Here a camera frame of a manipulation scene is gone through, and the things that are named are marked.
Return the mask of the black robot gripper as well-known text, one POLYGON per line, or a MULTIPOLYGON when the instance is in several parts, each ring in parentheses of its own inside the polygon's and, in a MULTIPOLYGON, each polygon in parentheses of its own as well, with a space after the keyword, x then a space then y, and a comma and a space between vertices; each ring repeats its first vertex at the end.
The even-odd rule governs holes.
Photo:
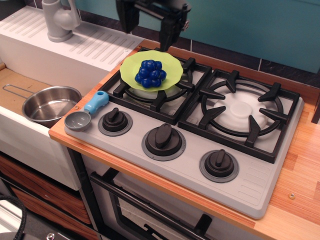
POLYGON ((161 20, 160 51, 167 52, 188 27, 191 5, 185 0, 117 0, 116 10, 121 27, 127 34, 138 26, 140 12, 161 20))

